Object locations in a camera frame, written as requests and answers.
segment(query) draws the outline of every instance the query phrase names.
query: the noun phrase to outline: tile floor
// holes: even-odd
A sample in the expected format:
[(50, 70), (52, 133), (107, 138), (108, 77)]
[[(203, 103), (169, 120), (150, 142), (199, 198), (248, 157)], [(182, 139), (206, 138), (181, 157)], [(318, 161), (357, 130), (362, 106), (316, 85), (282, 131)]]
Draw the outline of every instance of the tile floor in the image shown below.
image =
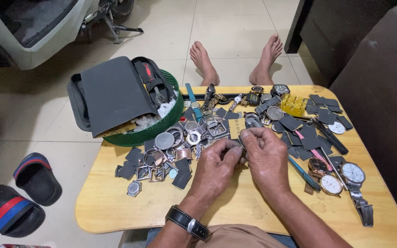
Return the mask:
[[(47, 218), (36, 232), (21, 239), (0, 235), (0, 244), (121, 246), (123, 232), (88, 234), (74, 219), (74, 203), (102, 139), (91, 138), (74, 122), (66, 89), (72, 74), (117, 56), (146, 56), (180, 85), (199, 85), (201, 75), (188, 49), (200, 40), (222, 86), (247, 86), (268, 38), (278, 33), (285, 42), (297, 4), (298, 0), (136, 0), (125, 24), (139, 26), (145, 34), (123, 32), (124, 42), (117, 45), (106, 26), (99, 25), (93, 43), (80, 37), (33, 70), (0, 69), (0, 184), (26, 195), (14, 185), (12, 173), (25, 155), (40, 152), (63, 186), (60, 200), (44, 207)], [(275, 83), (322, 81), (304, 44), (298, 54), (283, 53), (271, 73)]]

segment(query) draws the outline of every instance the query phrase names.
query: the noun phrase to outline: left hand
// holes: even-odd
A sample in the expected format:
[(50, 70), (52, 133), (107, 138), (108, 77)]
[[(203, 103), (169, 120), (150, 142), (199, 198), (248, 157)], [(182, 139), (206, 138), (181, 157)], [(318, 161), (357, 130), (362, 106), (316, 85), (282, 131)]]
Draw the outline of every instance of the left hand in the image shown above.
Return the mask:
[(185, 199), (194, 199), (202, 206), (212, 205), (228, 187), (241, 153), (240, 144), (226, 138), (204, 149), (197, 163), (191, 189)]

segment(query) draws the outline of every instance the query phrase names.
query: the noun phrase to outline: brown sofa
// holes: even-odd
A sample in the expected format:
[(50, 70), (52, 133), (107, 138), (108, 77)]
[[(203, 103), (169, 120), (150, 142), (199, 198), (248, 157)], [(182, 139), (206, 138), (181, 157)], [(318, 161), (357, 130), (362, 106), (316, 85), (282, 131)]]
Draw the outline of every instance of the brown sofa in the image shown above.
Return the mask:
[(361, 41), (330, 90), (397, 202), (397, 6)]

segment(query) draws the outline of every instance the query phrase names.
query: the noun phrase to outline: red and blue stripe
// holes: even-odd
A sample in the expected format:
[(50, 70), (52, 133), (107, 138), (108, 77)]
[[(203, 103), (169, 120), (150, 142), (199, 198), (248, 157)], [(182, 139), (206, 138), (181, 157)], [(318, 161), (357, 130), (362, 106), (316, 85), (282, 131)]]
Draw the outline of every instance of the red and blue stripe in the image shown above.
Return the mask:
[(6, 202), (0, 208), (0, 231), (1, 229), (25, 206), (27, 206), (31, 201), (25, 199), (22, 196), (17, 196), (12, 200)]
[(22, 170), (22, 168), (24, 168), (26, 165), (30, 164), (30, 163), (41, 163), (43, 166), (45, 166), (47, 169), (52, 169), (50, 167), (50, 165), (48, 164), (48, 161), (46, 159), (44, 159), (43, 157), (31, 157), (26, 161), (21, 162), (21, 164), (18, 166), (18, 168), (14, 171), (13, 173), (13, 177), (16, 180), (19, 172)]

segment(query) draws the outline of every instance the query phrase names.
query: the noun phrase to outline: green plastic basket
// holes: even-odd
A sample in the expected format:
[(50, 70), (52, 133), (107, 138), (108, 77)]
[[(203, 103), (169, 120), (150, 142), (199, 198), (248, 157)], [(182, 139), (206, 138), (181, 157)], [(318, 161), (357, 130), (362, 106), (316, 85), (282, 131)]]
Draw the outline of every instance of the green plastic basket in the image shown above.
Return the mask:
[(120, 147), (140, 146), (146, 140), (156, 138), (159, 133), (164, 132), (168, 127), (172, 127), (177, 121), (179, 121), (183, 113), (183, 97), (179, 91), (179, 83), (177, 82), (176, 78), (171, 75), (171, 73), (165, 70), (161, 71), (169, 84), (174, 87), (174, 90), (179, 92), (176, 104), (174, 104), (174, 107), (171, 109), (171, 111), (169, 111), (169, 113), (156, 124), (145, 130), (129, 134), (115, 134), (112, 136), (104, 137), (104, 140)]

